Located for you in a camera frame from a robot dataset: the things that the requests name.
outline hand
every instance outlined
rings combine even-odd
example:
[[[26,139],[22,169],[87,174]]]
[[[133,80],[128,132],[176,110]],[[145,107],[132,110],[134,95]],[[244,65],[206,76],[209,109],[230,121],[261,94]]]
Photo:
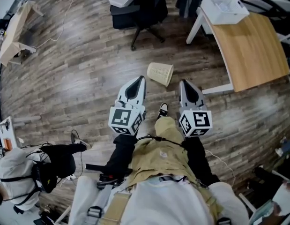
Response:
[[[288,181],[283,181],[283,184],[286,186],[286,189],[290,191],[290,183]]]
[[[278,203],[273,202],[273,204],[274,204],[274,211],[273,211],[273,214],[274,214],[274,216],[279,216],[279,213],[281,212],[281,208],[280,208],[280,206],[278,205]]]

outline white cable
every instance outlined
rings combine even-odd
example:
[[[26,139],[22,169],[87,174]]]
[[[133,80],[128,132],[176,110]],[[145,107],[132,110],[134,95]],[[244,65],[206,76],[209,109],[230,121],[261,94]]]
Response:
[[[232,187],[233,187],[234,182],[235,182],[235,179],[236,179],[236,176],[234,175],[234,171],[233,171],[233,169],[232,169],[231,167],[229,167],[229,166],[227,165],[227,163],[225,163],[223,160],[221,160],[218,156],[216,156],[215,154],[213,154],[211,151],[206,150],[206,149],[204,149],[204,150],[205,150],[206,152],[210,152],[212,156],[214,156],[214,157],[216,157],[217,159],[219,159],[222,163],[224,163],[224,164],[226,165],[226,167],[228,167],[228,168],[232,171],[232,175],[233,175],[233,177],[234,177],[234,179],[233,179],[233,183],[232,183]]]
[[[64,19],[62,20],[62,30],[61,30],[61,33],[60,33],[60,35],[58,36],[58,38],[57,38],[56,40],[50,38],[50,39],[48,39],[47,41],[45,41],[44,43],[42,43],[40,46],[38,46],[38,47],[34,47],[34,46],[32,46],[32,47],[38,49],[39,47],[43,46],[45,43],[47,43],[47,42],[50,41],[50,40],[52,40],[53,42],[57,42],[57,41],[59,40],[60,36],[61,36],[62,33],[64,32],[64,29],[65,29],[64,21],[65,21],[65,19],[66,19],[66,15],[67,15],[68,11],[70,10],[70,8],[71,8],[71,6],[72,6],[72,3],[73,3],[73,0],[71,0],[70,6],[69,6],[69,8],[67,9],[67,11],[66,11],[66,13],[65,13]]]
[[[65,182],[65,181],[67,181],[67,179],[65,179],[60,185],[59,185],[59,187],[61,187],[61,185]]]

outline beige trash can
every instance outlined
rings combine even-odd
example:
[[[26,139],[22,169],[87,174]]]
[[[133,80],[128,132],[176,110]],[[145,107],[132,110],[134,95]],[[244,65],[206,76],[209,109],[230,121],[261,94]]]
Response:
[[[147,76],[167,87],[172,78],[173,69],[173,65],[151,62],[147,70]]]

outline white marker cube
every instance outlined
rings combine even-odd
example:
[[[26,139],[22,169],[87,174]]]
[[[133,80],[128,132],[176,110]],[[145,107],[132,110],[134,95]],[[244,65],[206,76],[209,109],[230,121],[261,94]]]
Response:
[[[134,135],[142,121],[143,116],[139,109],[111,107],[108,126],[115,133]]]
[[[212,128],[211,111],[184,110],[179,123],[186,137],[203,136]]]

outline black strap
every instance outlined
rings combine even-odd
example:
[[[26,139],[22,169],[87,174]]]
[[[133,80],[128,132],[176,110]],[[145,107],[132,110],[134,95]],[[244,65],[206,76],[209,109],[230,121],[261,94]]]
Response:
[[[1,182],[15,182],[26,178],[32,178],[32,175],[26,177],[15,177],[15,178],[0,178]]]
[[[15,206],[21,206],[22,204],[24,204],[24,203],[26,203],[31,197],[32,197],[32,195],[34,195],[36,192],[38,192],[39,190],[38,190],[38,188],[36,187],[36,188],[34,188],[33,190],[32,190],[32,192],[30,192],[29,194],[28,194],[28,196],[22,201],[22,202],[20,202],[20,203],[18,203],[18,204],[15,204]]]

